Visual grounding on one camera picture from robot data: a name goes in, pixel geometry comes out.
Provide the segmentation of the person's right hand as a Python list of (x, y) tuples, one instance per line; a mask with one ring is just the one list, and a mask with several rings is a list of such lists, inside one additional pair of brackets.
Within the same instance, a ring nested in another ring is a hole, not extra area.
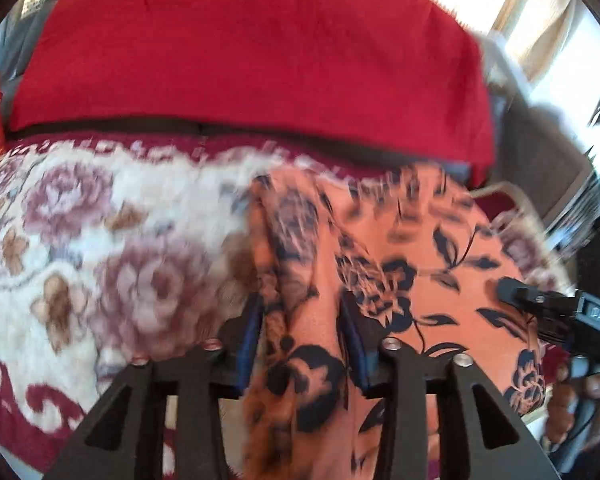
[[(585, 380), (570, 379), (569, 367), (562, 364), (557, 369), (556, 382), (552, 390), (550, 402), (547, 404), (547, 420), (544, 436), (551, 444), (562, 444), (574, 424), (571, 405), (579, 398), (589, 398), (600, 402), (600, 374), (588, 376)], [(588, 440), (583, 451), (589, 451), (600, 444), (600, 410), (588, 426)]]

